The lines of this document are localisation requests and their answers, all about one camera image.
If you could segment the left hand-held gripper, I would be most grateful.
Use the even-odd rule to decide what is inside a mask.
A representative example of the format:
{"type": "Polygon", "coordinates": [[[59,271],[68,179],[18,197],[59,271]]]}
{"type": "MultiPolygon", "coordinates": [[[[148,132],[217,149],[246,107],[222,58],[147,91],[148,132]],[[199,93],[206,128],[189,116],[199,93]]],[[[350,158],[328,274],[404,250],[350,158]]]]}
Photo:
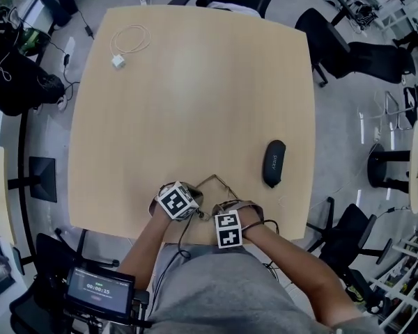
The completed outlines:
{"type": "Polygon", "coordinates": [[[163,185],[149,205],[152,216],[159,207],[173,221],[182,221],[202,207],[204,195],[196,187],[186,182],[171,182],[163,185]]]}

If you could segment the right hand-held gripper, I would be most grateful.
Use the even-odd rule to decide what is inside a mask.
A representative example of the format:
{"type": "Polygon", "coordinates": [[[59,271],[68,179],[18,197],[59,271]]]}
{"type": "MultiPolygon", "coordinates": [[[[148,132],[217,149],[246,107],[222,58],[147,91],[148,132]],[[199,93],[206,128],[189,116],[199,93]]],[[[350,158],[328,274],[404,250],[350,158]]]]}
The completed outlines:
{"type": "Polygon", "coordinates": [[[219,249],[242,246],[239,211],[244,208],[254,210],[258,219],[264,220],[263,208],[252,201],[226,201],[215,205],[212,209],[219,249]]]}

